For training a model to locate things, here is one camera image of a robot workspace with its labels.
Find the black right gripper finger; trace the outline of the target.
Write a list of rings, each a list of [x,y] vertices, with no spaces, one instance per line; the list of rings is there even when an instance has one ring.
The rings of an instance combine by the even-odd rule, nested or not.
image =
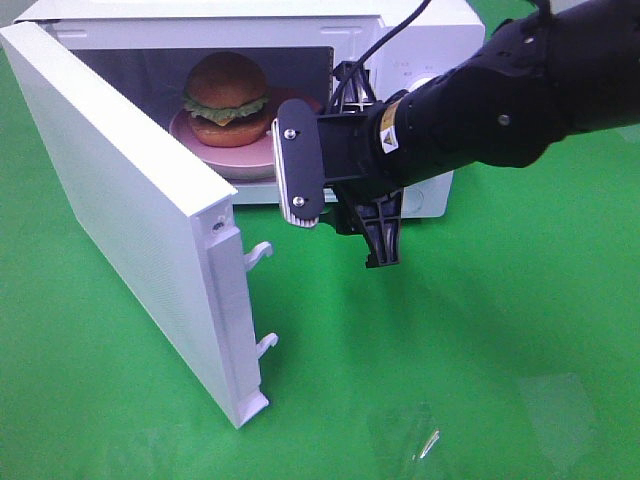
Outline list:
[[[379,268],[399,263],[399,236],[403,190],[354,204],[357,229],[369,248],[367,268]]]
[[[383,104],[376,98],[369,73],[363,65],[357,66],[355,61],[340,62],[332,72],[338,86],[331,94],[325,114],[378,114]]]

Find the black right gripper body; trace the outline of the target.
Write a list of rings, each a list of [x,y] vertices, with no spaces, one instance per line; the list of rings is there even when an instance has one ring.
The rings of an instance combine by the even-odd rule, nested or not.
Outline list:
[[[376,115],[328,115],[319,120],[325,185],[337,199],[320,214],[320,221],[343,235],[361,234],[354,219],[356,202],[405,186],[402,149],[394,131],[399,103],[382,104]]]

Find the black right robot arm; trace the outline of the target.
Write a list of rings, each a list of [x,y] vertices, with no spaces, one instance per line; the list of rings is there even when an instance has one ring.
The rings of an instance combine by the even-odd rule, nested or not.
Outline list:
[[[639,120],[639,5],[586,1],[508,19],[469,59],[360,114],[319,122],[336,203],[323,223],[361,235],[368,267],[398,262],[403,191],[479,162],[523,168],[564,138]]]

